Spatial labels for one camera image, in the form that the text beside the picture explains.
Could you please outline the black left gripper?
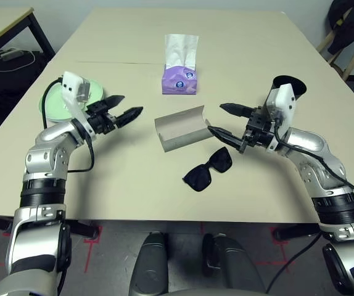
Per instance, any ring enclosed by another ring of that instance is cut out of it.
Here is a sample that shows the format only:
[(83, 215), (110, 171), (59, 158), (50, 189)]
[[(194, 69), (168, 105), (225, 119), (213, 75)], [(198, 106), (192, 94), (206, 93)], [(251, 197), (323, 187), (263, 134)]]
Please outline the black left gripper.
[(95, 133), (109, 133), (116, 128), (122, 128), (140, 116), (143, 107), (132, 107), (118, 117), (109, 114), (109, 110), (116, 107), (125, 97), (111, 95), (104, 101), (97, 101), (87, 106), (87, 121)]

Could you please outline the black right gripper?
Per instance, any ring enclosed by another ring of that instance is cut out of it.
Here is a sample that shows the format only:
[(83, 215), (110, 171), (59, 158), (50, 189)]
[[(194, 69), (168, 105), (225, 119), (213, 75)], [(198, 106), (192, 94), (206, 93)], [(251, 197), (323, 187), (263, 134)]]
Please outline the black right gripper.
[(221, 142), (244, 153), (247, 146), (264, 147), (270, 151), (277, 148), (278, 142), (272, 129), (272, 119), (265, 107), (251, 108), (248, 106), (225, 103), (220, 108), (231, 115), (248, 118), (242, 139), (234, 136), (230, 131), (216, 126), (207, 126), (209, 132)]

